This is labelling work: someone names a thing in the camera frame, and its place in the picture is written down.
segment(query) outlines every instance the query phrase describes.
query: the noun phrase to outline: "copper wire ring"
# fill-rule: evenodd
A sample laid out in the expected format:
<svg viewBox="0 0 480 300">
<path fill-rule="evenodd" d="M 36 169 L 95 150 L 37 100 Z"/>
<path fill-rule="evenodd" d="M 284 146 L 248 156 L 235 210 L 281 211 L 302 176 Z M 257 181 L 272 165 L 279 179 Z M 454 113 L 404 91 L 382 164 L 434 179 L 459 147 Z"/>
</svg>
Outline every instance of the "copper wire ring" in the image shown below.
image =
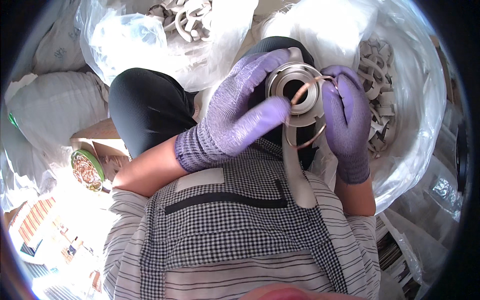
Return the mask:
<svg viewBox="0 0 480 300">
<path fill-rule="evenodd" d="M 303 94 L 307 91 L 307 89 L 312 86 L 313 84 L 319 82 L 320 80 L 330 80 L 334 87 L 336 88 L 336 90 L 338 91 L 338 83 L 336 82 L 335 78 L 333 78 L 332 76 L 327 76 L 327 75 L 322 75 L 322 76 L 317 76 L 315 78 L 313 78 L 311 81 L 305 83 L 304 85 L 302 85 L 302 87 L 295 93 L 295 95 L 293 96 L 292 100 L 290 101 L 290 105 L 292 105 L 292 107 L 297 104 L 297 102 L 300 100 L 300 98 L 303 96 Z M 290 115 L 287 116 L 286 120 L 285 120 L 285 125 L 288 126 L 288 122 L 290 121 Z M 287 140 L 287 143 L 294 147 L 295 149 L 297 150 L 300 150 L 300 149 L 303 149 L 305 147 L 308 147 L 310 146 L 311 144 L 313 144 L 313 142 L 315 142 L 315 140 L 320 136 L 320 134 L 322 134 L 322 132 L 324 132 L 325 128 L 327 127 L 326 124 L 324 124 L 320 130 L 317 132 L 316 135 L 313 136 L 313 138 L 309 139 L 308 141 L 304 142 L 303 144 L 301 144 L 300 146 L 297 146 L 297 145 L 294 145 L 290 142 L 290 140 L 288 139 L 288 135 L 287 135 L 287 131 L 285 130 L 285 139 Z"/>
</svg>

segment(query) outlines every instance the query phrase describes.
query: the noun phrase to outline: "glove cuff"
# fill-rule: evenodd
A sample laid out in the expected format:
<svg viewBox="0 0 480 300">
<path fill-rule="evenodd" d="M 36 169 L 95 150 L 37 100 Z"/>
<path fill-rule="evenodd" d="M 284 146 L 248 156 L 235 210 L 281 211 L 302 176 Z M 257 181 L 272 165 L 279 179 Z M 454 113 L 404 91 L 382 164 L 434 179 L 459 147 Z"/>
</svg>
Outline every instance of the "glove cuff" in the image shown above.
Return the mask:
<svg viewBox="0 0 480 300">
<path fill-rule="evenodd" d="M 185 171 L 193 173 L 209 168 L 212 163 L 228 159 L 230 156 L 215 146 L 204 124 L 200 122 L 177 136 L 175 158 Z"/>
<path fill-rule="evenodd" d="M 364 183 L 370 176 L 368 150 L 338 157 L 337 174 L 346 184 Z"/>
</svg>

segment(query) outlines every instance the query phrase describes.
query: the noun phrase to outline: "white label patch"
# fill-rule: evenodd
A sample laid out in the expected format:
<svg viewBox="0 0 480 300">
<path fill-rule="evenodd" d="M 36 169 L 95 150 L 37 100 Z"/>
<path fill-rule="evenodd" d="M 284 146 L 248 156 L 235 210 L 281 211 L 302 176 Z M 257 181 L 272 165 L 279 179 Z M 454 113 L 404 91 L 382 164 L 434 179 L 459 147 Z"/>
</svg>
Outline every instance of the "white label patch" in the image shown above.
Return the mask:
<svg viewBox="0 0 480 300">
<path fill-rule="evenodd" d="M 180 192 L 194 186 L 224 182 L 223 168 L 206 169 L 180 178 L 177 182 L 177 189 L 175 191 Z"/>
</svg>

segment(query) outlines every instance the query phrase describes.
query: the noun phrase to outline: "black and white checkered fabric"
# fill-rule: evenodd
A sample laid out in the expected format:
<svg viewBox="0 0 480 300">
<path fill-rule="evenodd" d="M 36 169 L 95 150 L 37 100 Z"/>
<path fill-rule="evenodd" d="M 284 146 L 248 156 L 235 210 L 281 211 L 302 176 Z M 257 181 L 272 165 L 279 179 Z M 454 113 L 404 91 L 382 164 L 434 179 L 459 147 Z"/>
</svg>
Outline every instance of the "black and white checkered fabric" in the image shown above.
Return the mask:
<svg viewBox="0 0 480 300">
<path fill-rule="evenodd" d="M 347 293 L 321 211 L 296 205 L 279 146 L 259 139 L 236 158 L 213 167 L 223 169 L 224 183 L 177 192 L 174 181 L 147 203 L 140 258 L 142 299 L 165 298 L 167 270 L 305 249 L 335 291 Z M 169 205 L 206 194 L 208 202 L 166 213 Z M 230 199 L 237 195 L 250 205 Z M 265 208 L 273 202 L 285 205 Z"/>
</svg>

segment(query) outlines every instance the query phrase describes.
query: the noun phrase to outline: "hand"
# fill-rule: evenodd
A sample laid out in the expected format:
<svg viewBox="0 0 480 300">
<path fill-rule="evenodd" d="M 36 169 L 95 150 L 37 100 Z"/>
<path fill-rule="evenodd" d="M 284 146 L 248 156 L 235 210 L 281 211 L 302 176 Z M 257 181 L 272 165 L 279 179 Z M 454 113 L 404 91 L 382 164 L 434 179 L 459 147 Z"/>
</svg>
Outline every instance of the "hand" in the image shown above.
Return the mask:
<svg viewBox="0 0 480 300">
<path fill-rule="evenodd" d="M 270 97 L 247 111 L 253 89 L 290 53 L 278 49 L 242 58 L 215 91 L 205 118 L 178 135 L 175 155 L 187 172 L 236 156 L 256 139 L 283 123 L 290 112 L 288 99 Z"/>
<path fill-rule="evenodd" d="M 325 134 L 338 158 L 337 174 L 346 184 L 363 183 L 370 175 L 367 141 L 372 117 L 367 96 L 352 69 L 334 65 L 320 72 L 338 82 L 338 91 L 329 81 L 322 85 Z"/>
</svg>

